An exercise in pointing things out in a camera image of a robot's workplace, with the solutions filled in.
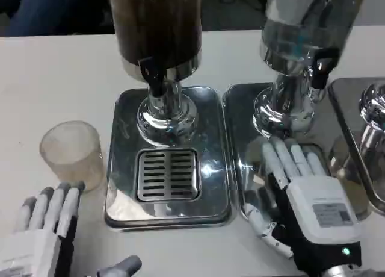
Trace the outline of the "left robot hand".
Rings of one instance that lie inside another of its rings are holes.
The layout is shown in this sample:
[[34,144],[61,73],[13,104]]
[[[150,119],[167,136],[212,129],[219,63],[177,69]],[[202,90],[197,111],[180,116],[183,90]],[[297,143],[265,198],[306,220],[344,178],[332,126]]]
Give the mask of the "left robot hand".
[[69,276],[83,181],[26,198],[1,239],[1,276]]

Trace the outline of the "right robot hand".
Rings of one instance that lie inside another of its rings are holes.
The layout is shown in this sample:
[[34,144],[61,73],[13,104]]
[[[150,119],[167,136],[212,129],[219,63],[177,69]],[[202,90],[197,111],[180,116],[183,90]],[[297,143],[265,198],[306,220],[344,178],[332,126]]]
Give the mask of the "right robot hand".
[[242,207],[256,235],[308,276],[358,275],[360,224],[319,156],[277,137],[258,137],[247,152],[260,165]]

